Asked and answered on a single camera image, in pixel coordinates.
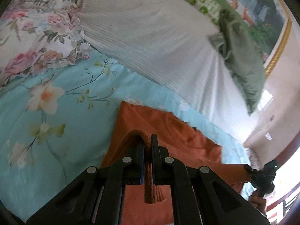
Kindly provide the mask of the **person's right hand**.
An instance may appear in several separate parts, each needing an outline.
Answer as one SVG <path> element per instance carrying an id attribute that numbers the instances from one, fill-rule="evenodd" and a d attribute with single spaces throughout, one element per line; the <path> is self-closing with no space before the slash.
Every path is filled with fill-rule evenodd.
<path id="1" fill-rule="evenodd" d="M 253 191 L 248 198 L 248 202 L 266 216 L 266 199 L 259 197 L 258 195 L 258 191 Z"/>

